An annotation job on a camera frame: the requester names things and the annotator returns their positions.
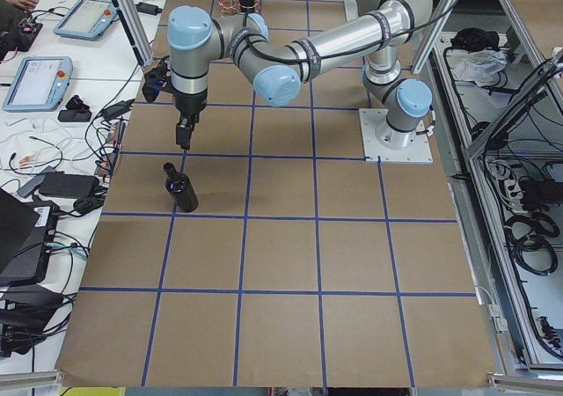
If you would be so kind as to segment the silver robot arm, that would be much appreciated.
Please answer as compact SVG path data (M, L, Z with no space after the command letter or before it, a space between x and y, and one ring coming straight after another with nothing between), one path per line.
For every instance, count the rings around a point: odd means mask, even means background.
M214 19L203 9L180 6L168 18L171 76L168 88L179 110L176 143L190 140L208 97L211 62L229 57L270 106L285 106L301 85L360 57L362 81L372 93L398 79L396 48L430 20L433 0L355 0L358 16L308 38L275 48L258 14Z

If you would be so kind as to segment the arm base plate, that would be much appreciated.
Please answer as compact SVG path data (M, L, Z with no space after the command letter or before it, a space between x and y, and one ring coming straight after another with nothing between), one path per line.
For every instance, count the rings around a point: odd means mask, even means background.
M423 120L410 132L398 132L387 123L387 109L359 110L364 159L367 163L432 164L433 157Z

